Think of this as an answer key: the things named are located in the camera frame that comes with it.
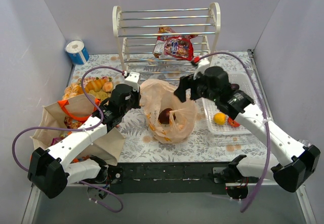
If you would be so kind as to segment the yellow lemon toy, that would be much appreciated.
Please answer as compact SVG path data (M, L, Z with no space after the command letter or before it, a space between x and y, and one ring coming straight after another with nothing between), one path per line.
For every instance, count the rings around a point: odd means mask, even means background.
M213 121L217 125L224 125L226 123L227 116L224 113L216 113L213 117Z

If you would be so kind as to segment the dark red beet toy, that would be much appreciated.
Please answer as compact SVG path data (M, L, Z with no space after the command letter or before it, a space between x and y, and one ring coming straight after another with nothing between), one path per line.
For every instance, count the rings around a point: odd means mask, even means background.
M172 108L166 108L164 110L162 110L158 116L158 122L160 124L170 124L171 120L170 120L170 116L172 115L173 119L176 119L176 115L175 113L171 113L173 111Z

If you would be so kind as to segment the peach plastic grocery bag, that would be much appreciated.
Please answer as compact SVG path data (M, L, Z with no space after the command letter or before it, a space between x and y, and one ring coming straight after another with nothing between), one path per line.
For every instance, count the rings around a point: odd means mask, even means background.
M162 144L183 141L193 131L197 116L195 101L182 103L175 95L176 87L166 81L148 79L141 83L140 106L153 136Z

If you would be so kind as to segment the red apple toy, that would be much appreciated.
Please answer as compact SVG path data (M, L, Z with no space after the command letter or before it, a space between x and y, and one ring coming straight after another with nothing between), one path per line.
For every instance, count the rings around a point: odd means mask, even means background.
M230 117L227 118L227 122L231 127L234 127L234 128L240 127L240 124Z

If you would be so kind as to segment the canvas tote bag orange handles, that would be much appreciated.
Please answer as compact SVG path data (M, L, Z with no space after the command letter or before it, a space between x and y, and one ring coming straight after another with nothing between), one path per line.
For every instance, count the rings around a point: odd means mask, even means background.
M63 130L37 129L31 137L35 149L46 149L60 140L66 138L72 132L71 129L81 126L79 118L87 119L95 107L90 101L99 105L99 100L93 95L87 99L85 95L78 95L67 100L61 100L43 107L43 115L40 126L59 127ZM125 137L116 129L95 140L72 161L73 163L96 156L110 165L117 165L121 151L125 143Z

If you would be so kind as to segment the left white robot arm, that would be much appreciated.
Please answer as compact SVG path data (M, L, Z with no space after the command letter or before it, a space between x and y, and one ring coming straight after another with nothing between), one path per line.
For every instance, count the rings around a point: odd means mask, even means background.
M108 105L100 106L102 119L99 111L95 111L77 132L45 150L34 150L28 179L50 199L58 196L68 184L84 180L96 184L106 182L108 165L104 160L96 156L76 163L73 160L95 140L121 123L129 110L139 108L139 101L138 83L118 84L112 91Z

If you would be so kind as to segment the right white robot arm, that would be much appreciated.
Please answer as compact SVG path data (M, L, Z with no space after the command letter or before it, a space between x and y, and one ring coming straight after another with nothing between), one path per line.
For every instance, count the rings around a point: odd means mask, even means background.
M188 89L192 100L205 98L214 102L219 111L245 127L270 151L270 156L263 161L239 155L217 177L225 181L266 178L293 193L314 173L320 157L319 148L302 144L271 119L266 119L249 95L232 86L221 67L209 67L204 72L182 76L174 94L185 102Z

